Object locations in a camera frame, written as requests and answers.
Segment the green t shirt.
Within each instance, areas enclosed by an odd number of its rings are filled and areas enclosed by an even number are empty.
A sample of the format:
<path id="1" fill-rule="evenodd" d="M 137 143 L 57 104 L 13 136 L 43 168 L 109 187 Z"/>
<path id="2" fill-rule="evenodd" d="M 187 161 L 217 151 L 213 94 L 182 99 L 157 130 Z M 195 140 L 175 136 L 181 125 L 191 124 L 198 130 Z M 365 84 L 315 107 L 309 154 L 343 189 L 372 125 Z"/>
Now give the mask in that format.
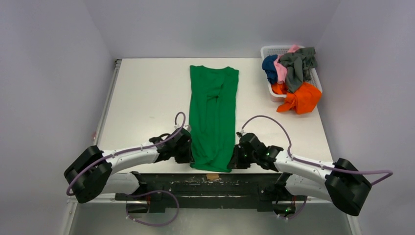
<path id="1" fill-rule="evenodd" d="M 239 71 L 231 67 L 190 67 L 189 125 L 191 152 L 198 170 L 230 172 L 235 145 L 236 94 Z"/>

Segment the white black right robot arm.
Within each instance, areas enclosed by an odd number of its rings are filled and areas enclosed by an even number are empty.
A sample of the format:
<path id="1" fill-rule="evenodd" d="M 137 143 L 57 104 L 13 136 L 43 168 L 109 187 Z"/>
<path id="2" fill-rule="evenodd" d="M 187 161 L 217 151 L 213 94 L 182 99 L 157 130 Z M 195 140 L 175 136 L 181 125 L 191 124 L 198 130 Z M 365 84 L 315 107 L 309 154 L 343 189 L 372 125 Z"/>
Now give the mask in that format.
<path id="1" fill-rule="evenodd" d="M 256 164 L 264 170 L 280 172 L 276 196 L 308 196 L 331 202 L 340 211 L 358 216 L 372 184 L 348 160 L 322 162 L 292 154 L 282 147 L 266 146 L 253 133 L 238 132 L 238 149 L 230 166 L 247 169 Z"/>

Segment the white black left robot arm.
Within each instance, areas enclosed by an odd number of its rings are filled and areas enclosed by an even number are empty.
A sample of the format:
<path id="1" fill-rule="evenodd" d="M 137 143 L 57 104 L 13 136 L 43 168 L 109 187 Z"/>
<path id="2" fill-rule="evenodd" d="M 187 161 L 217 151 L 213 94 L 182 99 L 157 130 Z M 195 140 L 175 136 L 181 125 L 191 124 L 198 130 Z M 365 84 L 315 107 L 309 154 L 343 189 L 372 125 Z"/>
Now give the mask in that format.
<path id="1" fill-rule="evenodd" d="M 191 135 L 185 128 L 172 134 L 153 137 L 143 145 L 119 150 L 88 147 L 64 172 L 69 184 L 68 196 L 78 203 L 87 203 L 108 193 L 129 195 L 140 200 L 146 194 L 145 183 L 138 172 L 124 170 L 145 164 L 155 164 L 174 158 L 179 164 L 190 163 Z"/>

